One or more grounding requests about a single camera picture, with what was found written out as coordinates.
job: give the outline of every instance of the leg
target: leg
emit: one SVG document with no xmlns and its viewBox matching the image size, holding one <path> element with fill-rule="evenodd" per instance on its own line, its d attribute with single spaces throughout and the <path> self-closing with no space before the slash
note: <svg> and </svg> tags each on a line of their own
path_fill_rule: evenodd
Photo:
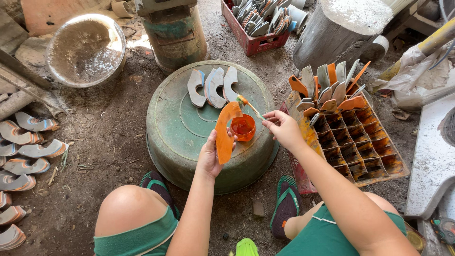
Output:
<svg viewBox="0 0 455 256">
<path fill-rule="evenodd" d="M 103 201 L 96 221 L 95 236 L 111 236 L 132 230 L 162 217 L 167 203 L 150 189 L 125 185 Z"/>
<path fill-rule="evenodd" d="M 397 210 L 384 198 L 370 193 L 364 192 L 374 203 L 376 203 L 382 210 L 386 210 L 395 214 L 398 214 Z M 315 207 L 311 208 L 307 213 L 302 216 L 289 218 L 284 226 L 284 233 L 289 239 L 294 239 L 300 231 L 308 224 L 313 214 L 319 210 L 324 201 L 319 202 Z"/>
</svg>

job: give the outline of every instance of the green shorts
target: green shorts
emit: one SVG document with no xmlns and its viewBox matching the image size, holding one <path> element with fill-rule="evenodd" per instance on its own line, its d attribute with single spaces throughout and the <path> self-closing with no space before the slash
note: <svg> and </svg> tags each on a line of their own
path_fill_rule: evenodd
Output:
<svg viewBox="0 0 455 256">
<path fill-rule="evenodd" d="M 163 217 L 120 234 L 94 237 L 97 256 L 165 256 L 178 221 L 168 206 Z"/>
<path fill-rule="evenodd" d="M 388 211 L 384 212 L 406 235 L 403 218 Z M 355 256 L 359 253 L 338 228 L 327 206 L 322 204 L 303 230 L 276 256 L 303 255 Z"/>
</svg>

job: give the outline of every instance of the wooden stump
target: wooden stump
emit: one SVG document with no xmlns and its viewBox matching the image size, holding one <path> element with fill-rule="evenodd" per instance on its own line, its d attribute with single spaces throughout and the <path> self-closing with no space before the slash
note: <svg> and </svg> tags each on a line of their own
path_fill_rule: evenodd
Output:
<svg viewBox="0 0 455 256">
<path fill-rule="evenodd" d="M 298 69 L 346 61 L 350 68 L 392 19 L 381 0 L 319 0 L 297 42 L 293 58 Z"/>
</svg>

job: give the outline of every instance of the metal bowl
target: metal bowl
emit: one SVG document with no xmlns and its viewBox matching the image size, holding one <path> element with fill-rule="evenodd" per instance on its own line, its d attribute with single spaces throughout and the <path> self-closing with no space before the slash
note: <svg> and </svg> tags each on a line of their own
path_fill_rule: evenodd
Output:
<svg viewBox="0 0 455 256">
<path fill-rule="evenodd" d="M 125 65 L 125 36 L 111 18 L 78 16 L 65 23 L 46 48 L 46 64 L 60 83 L 76 88 L 106 83 Z"/>
</svg>

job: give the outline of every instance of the dirt floor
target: dirt floor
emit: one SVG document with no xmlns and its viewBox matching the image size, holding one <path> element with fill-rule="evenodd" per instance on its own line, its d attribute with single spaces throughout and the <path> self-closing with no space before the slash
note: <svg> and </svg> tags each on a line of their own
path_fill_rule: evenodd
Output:
<svg viewBox="0 0 455 256">
<path fill-rule="evenodd" d="M 267 85 L 279 107 L 291 92 L 288 77 L 296 70 L 292 49 L 297 41 L 293 33 L 285 46 L 263 53 L 245 56 L 224 17 L 219 1 L 200 0 L 199 10 L 213 60 L 237 63 L 254 72 Z M 81 139 L 70 146 L 67 166 L 56 172 L 49 186 L 54 166 L 60 157 L 51 159 L 49 171 L 36 176 L 33 190 L 13 194 L 15 205 L 26 206 L 32 213 L 18 223 L 27 235 L 26 242 L 2 255 L 93 255 L 93 235 L 97 212 L 103 199 L 116 187 L 139 184 L 149 170 L 156 170 L 146 147 L 146 113 L 155 89 L 165 77 L 158 72 L 153 57 L 144 48 L 127 49 L 123 72 L 103 86 L 86 89 L 60 88 L 57 95 L 68 108 L 60 115 L 61 128 L 45 132 L 51 141 L 56 138 Z M 387 57 L 372 64 L 360 79 L 360 84 L 376 77 L 398 60 L 400 52 L 390 51 Z M 412 166 L 415 137 L 410 132 L 419 123 L 419 115 L 407 121 L 394 118 L 390 100 L 373 95 L 374 109 L 409 168 Z M 93 169 L 77 171 L 78 165 Z M 261 256 L 272 256 L 288 242 L 272 237 L 268 228 L 276 203 L 276 183 L 283 174 L 292 175 L 286 149 L 280 147 L 275 161 L 251 186 L 214 199 L 209 255 L 228 255 L 235 251 L 242 238 L 251 238 Z M 409 181 L 400 178 L 362 188 L 385 197 L 393 205 L 406 200 Z M 166 182 L 178 208 L 184 210 L 188 192 Z M 47 197 L 39 193 L 49 191 Z M 303 214 L 321 201 L 317 194 L 302 195 Z M 252 201 L 264 204 L 265 217 L 253 218 Z M 223 234 L 229 237 L 224 240 Z"/>
</svg>

